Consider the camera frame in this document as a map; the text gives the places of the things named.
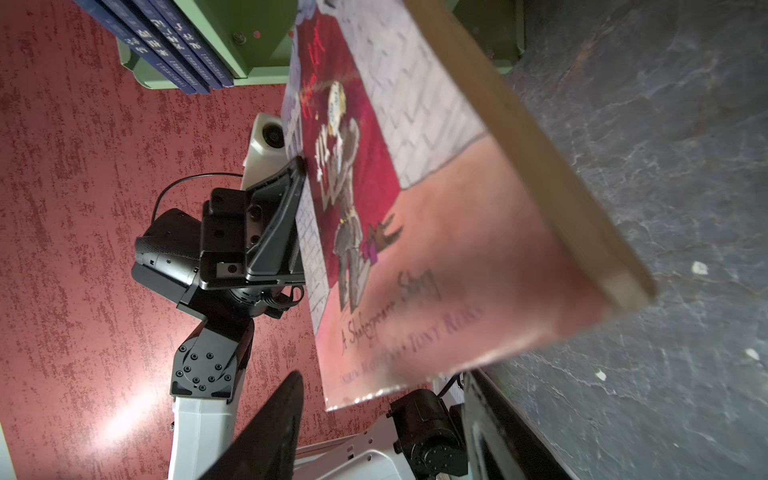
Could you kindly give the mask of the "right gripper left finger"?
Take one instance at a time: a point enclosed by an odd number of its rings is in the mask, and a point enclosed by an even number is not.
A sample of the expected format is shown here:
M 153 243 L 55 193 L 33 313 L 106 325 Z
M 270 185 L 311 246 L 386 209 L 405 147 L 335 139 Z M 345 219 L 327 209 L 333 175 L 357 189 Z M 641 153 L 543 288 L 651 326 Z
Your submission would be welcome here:
M 303 378 L 293 371 L 202 478 L 291 479 L 303 405 Z

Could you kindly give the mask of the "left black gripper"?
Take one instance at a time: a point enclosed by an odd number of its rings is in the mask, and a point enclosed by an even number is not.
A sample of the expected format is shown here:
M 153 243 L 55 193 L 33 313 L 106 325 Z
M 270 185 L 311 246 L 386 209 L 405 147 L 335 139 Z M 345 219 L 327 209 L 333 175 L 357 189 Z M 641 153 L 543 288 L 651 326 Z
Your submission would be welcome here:
M 306 283 L 296 226 L 305 180 L 306 162 L 298 156 L 246 191 L 212 191 L 202 218 L 203 289 L 270 289 Z

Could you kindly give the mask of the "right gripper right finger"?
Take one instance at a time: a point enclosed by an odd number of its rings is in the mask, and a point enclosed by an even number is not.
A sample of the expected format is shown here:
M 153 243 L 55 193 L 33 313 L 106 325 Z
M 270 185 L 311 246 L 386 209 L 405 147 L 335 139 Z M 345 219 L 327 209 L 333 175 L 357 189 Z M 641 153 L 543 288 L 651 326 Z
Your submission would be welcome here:
M 464 374 L 463 429 L 474 479 L 572 480 L 564 465 L 485 372 Z

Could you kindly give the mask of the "green wooden two-tier shelf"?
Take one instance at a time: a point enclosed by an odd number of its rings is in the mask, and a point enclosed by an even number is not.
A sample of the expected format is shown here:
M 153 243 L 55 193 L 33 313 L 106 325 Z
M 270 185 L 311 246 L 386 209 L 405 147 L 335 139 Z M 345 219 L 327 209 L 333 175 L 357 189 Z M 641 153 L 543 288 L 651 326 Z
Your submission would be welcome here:
M 234 76 L 237 86 L 284 84 L 295 1 L 178 1 Z M 522 1 L 447 1 L 497 71 L 506 75 L 526 50 Z

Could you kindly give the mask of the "red magazine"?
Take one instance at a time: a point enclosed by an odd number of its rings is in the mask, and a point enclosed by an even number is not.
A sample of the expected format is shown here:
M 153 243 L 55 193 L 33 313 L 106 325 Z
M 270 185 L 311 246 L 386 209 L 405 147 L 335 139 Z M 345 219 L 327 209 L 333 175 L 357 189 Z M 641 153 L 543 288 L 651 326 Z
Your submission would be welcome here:
M 647 268 L 441 1 L 302 1 L 282 119 L 325 406 L 576 334 Z

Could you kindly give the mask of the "blue book Guiguzi yellow label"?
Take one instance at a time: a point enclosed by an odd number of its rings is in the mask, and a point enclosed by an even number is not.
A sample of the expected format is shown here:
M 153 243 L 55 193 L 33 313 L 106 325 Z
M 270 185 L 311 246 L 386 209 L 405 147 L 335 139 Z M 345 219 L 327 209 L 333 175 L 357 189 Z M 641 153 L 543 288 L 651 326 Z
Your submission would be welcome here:
M 159 55 L 154 47 L 147 44 L 119 15 L 115 14 L 102 1 L 75 1 L 75 4 L 175 87 L 188 95 L 202 92 L 201 88 L 196 87 L 196 80 L 190 82 L 190 75 L 181 74 L 172 67 L 169 60 L 165 60 L 164 56 Z

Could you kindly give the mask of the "blue book Yijing yellow label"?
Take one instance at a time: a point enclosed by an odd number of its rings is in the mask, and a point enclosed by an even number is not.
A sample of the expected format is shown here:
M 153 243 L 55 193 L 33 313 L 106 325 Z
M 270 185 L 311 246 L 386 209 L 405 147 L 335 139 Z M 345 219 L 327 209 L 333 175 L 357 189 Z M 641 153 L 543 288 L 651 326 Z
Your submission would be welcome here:
M 205 40 L 186 15 L 174 1 L 152 1 L 153 6 L 163 15 L 164 19 L 184 40 L 186 45 L 197 56 L 203 65 L 211 72 L 223 88 L 234 87 L 234 78 L 228 67 L 218 57 L 216 52 Z

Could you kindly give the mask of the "blue book Xiaolin Guangji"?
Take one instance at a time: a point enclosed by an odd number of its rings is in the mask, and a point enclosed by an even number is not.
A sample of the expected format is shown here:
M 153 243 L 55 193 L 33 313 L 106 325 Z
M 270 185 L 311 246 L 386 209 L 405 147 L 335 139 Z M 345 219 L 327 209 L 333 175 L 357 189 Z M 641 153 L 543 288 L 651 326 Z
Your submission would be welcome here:
M 133 1 L 106 0 L 104 4 L 128 25 L 176 74 L 189 84 L 196 93 L 210 93 L 209 84 Z

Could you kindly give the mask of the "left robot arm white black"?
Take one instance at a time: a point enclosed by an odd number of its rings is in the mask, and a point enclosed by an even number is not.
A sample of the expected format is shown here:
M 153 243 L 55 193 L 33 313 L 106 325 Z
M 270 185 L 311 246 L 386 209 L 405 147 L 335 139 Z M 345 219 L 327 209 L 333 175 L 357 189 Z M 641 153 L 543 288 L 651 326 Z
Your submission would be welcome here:
M 463 409 L 415 390 L 365 431 L 298 444 L 303 379 L 290 373 L 235 431 L 254 321 L 304 296 L 295 217 L 306 167 L 295 158 L 243 190 L 218 188 L 201 218 L 154 211 L 135 243 L 133 279 L 197 320 L 171 373 L 172 479 L 459 479 L 469 472 Z

